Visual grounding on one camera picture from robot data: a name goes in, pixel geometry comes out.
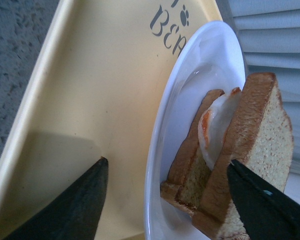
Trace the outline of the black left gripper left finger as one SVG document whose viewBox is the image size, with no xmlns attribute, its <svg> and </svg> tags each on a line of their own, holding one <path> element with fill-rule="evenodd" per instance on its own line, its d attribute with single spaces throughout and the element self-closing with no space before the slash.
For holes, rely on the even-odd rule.
<svg viewBox="0 0 300 240">
<path fill-rule="evenodd" d="M 109 163 L 101 157 L 7 240 L 92 240 L 107 194 Z"/>
</svg>

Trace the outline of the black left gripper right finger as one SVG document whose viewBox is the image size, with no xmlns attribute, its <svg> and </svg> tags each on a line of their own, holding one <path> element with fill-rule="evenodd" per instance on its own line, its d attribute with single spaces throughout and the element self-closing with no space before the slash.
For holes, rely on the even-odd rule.
<svg viewBox="0 0 300 240">
<path fill-rule="evenodd" d="M 300 204 L 236 159 L 226 173 L 231 198 L 252 240 L 300 240 Z"/>
</svg>

